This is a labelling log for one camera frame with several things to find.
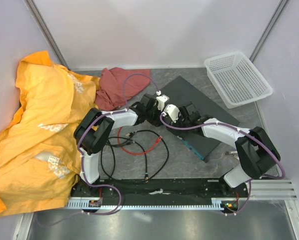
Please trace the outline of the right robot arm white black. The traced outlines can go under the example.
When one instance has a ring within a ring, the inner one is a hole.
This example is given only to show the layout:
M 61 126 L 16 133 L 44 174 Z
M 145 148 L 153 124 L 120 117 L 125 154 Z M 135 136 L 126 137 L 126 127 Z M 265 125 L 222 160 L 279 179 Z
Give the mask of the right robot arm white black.
M 172 113 L 167 115 L 171 129 L 214 139 L 237 151 L 238 166 L 225 173 L 222 176 L 224 181 L 218 184 L 222 196 L 230 197 L 240 184 L 250 180 L 262 177 L 280 180 L 285 177 L 281 157 L 263 128 L 240 128 L 209 115 L 201 116 L 193 104 L 170 107 Z

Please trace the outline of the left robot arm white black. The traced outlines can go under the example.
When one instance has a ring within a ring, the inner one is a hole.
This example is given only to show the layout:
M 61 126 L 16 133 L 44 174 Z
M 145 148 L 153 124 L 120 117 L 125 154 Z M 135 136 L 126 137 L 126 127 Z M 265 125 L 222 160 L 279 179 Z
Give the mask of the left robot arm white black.
M 99 159 L 101 150 L 107 143 L 113 129 L 137 126 L 147 121 L 158 127 L 159 117 L 169 97 L 162 94 L 155 96 L 146 93 L 140 101 L 122 110 L 101 111 L 91 108 L 74 131 L 77 149 L 81 154 L 80 177 L 84 181 L 82 191 L 89 197 L 99 192 Z

